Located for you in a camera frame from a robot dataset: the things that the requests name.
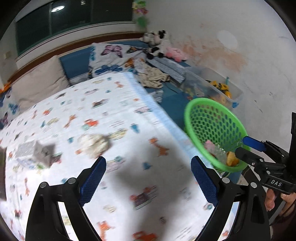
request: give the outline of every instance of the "pink object in basket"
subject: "pink object in basket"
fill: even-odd
[[[165,53],[165,56],[168,58],[173,58],[176,62],[187,60],[186,54],[178,48],[167,47],[167,52]]]

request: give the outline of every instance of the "metal screw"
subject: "metal screw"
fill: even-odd
[[[256,183],[251,183],[251,187],[252,188],[256,188],[257,187],[257,184]]]
[[[46,182],[42,182],[42,183],[40,184],[40,187],[41,187],[41,188],[44,188],[44,187],[46,187],[46,185],[47,185]]]
[[[222,182],[224,183],[230,183],[230,180],[227,177],[222,178]]]
[[[73,184],[73,183],[75,183],[76,182],[76,179],[75,178],[70,178],[69,180],[68,180],[68,183],[69,184]]]

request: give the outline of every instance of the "window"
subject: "window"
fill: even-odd
[[[132,20],[133,0],[94,0],[93,2],[93,23]]]
[[[52,33],[78,28],[91,21],[90,0],[59,0],[52,3],[52,9],[63,6],[60,11],[53,11]]]
[[[30,12],[16,23],[21,55],[62,32],[90,24],[132,20],[133,0],[58,0]]]
[[[18,53],[26,51],[49,36],[49,5],[42,6],[16,24]]]

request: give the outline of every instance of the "finger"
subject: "finger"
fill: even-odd
[[[290,195],[281,194],[281,198],[287,202],[287,204],[291,205],[296,199],[296,193],[291,193]]]
[[[275,200],[276,196],[274,194],[274,191],[271,189],[268,189],[266,192],[266,198],[265,198],[265,208],[267,211],[271,211],[275,204],[274,204],[274,200]]]
[[[284,212],[286,212],[290,206],[293,204],[293,202],[296,199],[296,193],[292,193],[290,195],[285,195],[285,194],[281,194],[281,198],[286,201],[287,203],[285,204],[284,208],[282,209],[282,211],[279,213],[279,215],[283,215]],[[294,207],[291,207],[290,210],[285,214],[285,216],[288,216],[292,211],[293,211]]]
[[[276,199],[276,195],[274,194],[274,191],[272,189],[268,189],[266,192],[266,198],[267,199],[272,199],[275,200]]]

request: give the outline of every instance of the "bed sheet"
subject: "bed sheet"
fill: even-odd
[[[78,151],[77,139],[97,133],[110,140],[103,154],[107,171],[84,210],[101,239],[194,240],[213,211],[190,170],[191,158],[200,153],[131,73],[106,74],[65,89],[0,132],[8,153],[7,202],[0,202],[0,211],[15,236],[25,240],[41,182],[61,184],[92,166],[95,159]],[[17,146],[31,140],[54,154],[49,169],[28,170],[14,160]],[[59,205],[70,239],[77,240]],[[220,240],[233,220],[231,213]]]

